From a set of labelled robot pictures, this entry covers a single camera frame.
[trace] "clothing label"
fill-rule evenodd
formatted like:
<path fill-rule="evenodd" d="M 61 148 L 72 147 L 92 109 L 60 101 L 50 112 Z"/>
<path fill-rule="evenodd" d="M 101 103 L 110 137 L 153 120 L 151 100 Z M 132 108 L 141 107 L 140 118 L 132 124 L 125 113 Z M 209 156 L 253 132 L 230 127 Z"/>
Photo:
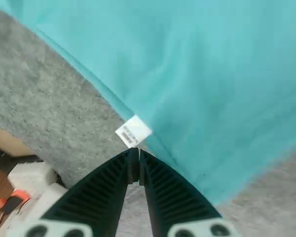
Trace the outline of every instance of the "clothing label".
<path fill-rule="evenodd" d="M 137 115 L 134 115 L 118 128 L 115 133 L 128 148 L 131 148 L 144 141 L 146 137 L 152 134 L 152 131 Z"/>

